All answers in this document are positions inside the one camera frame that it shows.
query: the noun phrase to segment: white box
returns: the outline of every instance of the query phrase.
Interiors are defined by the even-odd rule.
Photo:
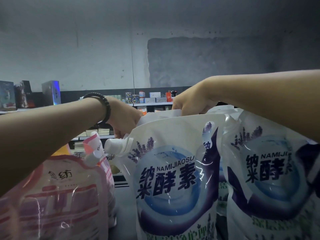
[[[149,97],[150,98],[161,98],[161,92],[150,92]]]
[[[166,97],[157,97],[157,98],[155,98],[155,102],[156,103],[166,103],[167,98]]]
[[[150,103],[155,103],[156,99],[154,97],[146,97],[144,101],[146,104],[150,104]]]

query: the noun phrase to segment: forearm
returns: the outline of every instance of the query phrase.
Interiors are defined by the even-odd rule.
[[[207,78],[204,89],[219,100],[284,125],[320,142],[320,70]]]
[[[101,121],[105,113],[106,109],[98,99],[86,98],[1,115],[0,195],[71,139]],[[11,178],[3,178],[3,172],[10,173]]]

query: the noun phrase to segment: black beaded bracelet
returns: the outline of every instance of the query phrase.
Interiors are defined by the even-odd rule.
[[[97,93],[97,92],[90,92],[90,93],[84,95],[83,98],[84,99],[86,99],[86,98],[97,98],[97,99],[99,99],[100,101],[103,102],[103,104],[106,107],[106,116],[103,119],[103,121],[101,121],[98,124],[105,124],[109,120],[110,115],[111,115],[111,106],[110,106],[110,103],[107,100],[107,98],[105,96],[101,95],[100,93]]]

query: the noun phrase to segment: hand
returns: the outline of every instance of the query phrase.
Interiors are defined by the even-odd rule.
[[[217,103],[207,95],[205,80],[203,80],[176,96],[172,109],[181,109],[182,116],[205,114]]]
[[[107,99],[111,106],[111,115],[107,123],[113,127],[115,138],[123,138],[125,134],[130,134],[136,128],[143,114],[140,110],[114,97],[107,97]]]

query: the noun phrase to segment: red box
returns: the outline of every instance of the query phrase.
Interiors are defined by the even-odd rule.
[[[166,92],[165,96],[167,97],[167,102],[172,102],[171,92]]]

